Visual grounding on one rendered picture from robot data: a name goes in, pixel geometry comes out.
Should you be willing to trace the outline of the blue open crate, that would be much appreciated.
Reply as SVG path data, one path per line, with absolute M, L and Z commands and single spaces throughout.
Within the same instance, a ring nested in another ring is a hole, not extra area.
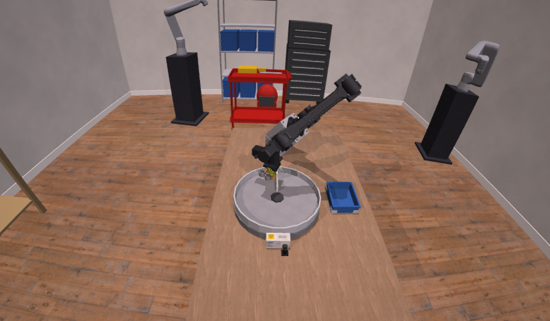
M 361 206 L 352 182 L 327 181 L 325 190 L 331 213 L 359 212 Z

